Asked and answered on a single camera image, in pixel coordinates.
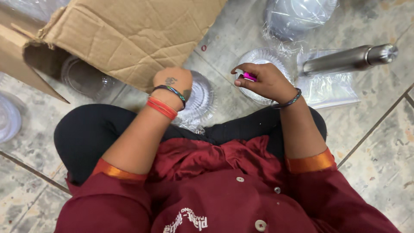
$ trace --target wrist tattoo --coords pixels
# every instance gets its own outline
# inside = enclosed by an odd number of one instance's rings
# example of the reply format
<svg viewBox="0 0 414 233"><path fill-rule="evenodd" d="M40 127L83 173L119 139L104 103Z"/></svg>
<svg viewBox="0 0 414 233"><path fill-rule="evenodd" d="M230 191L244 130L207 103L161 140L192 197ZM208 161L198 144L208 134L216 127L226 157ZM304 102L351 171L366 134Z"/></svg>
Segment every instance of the wrist tattoo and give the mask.
<svg viewBox="0 0 414 233"><path fill-rule="evenodd" d="M177 79L175 79L175 78L167 78L167 79L165 80L165 84L167 84L168 86L171 86L171 85L175 84L177 81L178 81L178 80L177 80Z"/></svg>
<svg viewBox="0 0 414 233"><path fill-rule="evenodd" d="M183 91L183 97L186 101L188 101L188 98L190 98L191 90L184 90Z"/></svg>

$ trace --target cardboard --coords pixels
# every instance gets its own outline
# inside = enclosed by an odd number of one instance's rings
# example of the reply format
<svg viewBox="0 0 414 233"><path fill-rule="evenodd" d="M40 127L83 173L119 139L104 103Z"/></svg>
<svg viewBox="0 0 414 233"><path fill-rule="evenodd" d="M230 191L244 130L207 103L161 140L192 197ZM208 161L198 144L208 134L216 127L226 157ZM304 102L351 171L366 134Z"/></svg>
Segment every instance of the cardboard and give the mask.
<svg viewBox="0 0 414 233"><path fill-rule="evenodd" d="M0 63L14 57L9 62L12 64L0 64L0 71L65 101L33 74L27 58L24 59L28 47L47 43L149 93L155 73L185 62L225 2L72 0L67 7L57 10L36 34L34 29L39 25L15 19L13 14L5 20L7 17L2 17L0 10L0 26L3 25L0 27ZM4 49L7 44L13 46Z"/></svg>

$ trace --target red thread bracelet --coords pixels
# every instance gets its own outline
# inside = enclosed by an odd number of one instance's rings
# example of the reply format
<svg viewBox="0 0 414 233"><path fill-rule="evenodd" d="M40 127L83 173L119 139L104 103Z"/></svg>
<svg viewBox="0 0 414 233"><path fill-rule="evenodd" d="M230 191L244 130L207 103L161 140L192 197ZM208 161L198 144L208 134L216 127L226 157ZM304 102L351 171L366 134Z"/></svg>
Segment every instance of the red thread bracelet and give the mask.
<svg viewBox="0 0 414 233"><path fill-rule="evenodd" d="M174 120L178 114L177 111L170 107L168 104L152 96L148 98L147 105L159 111L171 120Z"/></svg>

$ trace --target person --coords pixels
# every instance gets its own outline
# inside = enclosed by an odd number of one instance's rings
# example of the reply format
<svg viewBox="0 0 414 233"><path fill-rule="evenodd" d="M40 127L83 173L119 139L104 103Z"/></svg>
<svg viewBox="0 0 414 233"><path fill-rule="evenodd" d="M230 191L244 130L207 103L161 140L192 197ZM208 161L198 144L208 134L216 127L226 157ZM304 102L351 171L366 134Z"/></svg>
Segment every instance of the person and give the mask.
<svg viewBox="0 0 414 233"><path fill-rule="evenodd" d="M204 135L178 128L170 123L192 76L175 67L155 75L158 88L138 114L104 104L68 113L54 140L73 197L55 231L398 232L337 170L325 123L299 90L270 63L235 69L257 78L236 86L280 109Z"/></svg>

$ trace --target lap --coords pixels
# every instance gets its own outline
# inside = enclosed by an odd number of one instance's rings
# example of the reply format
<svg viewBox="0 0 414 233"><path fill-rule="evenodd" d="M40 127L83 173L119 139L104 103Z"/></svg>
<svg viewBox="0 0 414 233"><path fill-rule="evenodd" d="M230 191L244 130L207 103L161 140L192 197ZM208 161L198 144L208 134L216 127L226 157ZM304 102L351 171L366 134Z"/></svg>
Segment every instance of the lap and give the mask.
<svg viewBox="0 0 414 233"><path fill-rule="evenodd" d="M323 118L310 109L323 138L326 126ZM89 104L69 112L55 129L56 150L74 183L82 184L92 173L99 158L125 131L136 113L106 104ZM282 158L284 154L282 126L278 109L263 108L248 116L205 129L204 135L176 126L169 126L161 141L188 138L221 145L233 139L250 140L269 135L267 151Z"/></svg>

